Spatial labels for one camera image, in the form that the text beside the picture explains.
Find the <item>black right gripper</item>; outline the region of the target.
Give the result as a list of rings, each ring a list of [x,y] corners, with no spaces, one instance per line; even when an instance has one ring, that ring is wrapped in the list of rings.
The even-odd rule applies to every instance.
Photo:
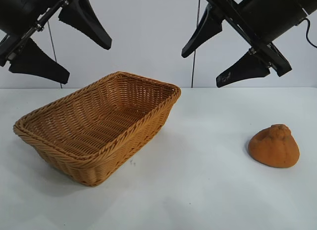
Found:
[[[188,43],[183,58],[222,31],[227,21],[251,46],[232,66],[216,77],[218,88],[254,78],[264,78],[273,68],[283,76],[292,67],[273,41],[306,17],[295,0],[206,0],[208,5]]]

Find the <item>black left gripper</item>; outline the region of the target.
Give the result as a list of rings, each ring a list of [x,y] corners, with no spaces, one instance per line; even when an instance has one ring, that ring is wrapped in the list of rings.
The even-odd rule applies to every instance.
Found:
[[[67,84],[70,73],[47,56],[31,39],[61,9],[59,21],[77,29],[104,49],[112,38],[98,20],[89,0],[0,0],[0,65],[9,71]]]

